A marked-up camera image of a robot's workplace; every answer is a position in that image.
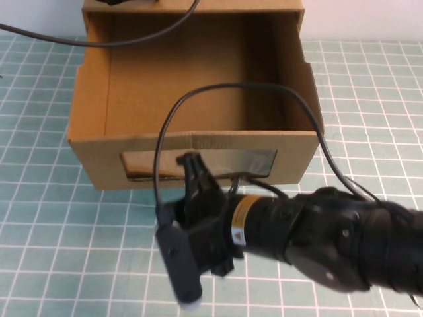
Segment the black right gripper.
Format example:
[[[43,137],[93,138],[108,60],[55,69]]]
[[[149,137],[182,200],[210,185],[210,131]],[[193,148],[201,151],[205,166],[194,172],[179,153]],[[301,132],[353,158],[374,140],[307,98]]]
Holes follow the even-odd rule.
[[[171,275],[225,277],[234,260],[243,258],[231,236],[231,222],[242,195],[224,192],[201,155],[187,152],[176,159],[184,169],[184,197],[173,204]]]

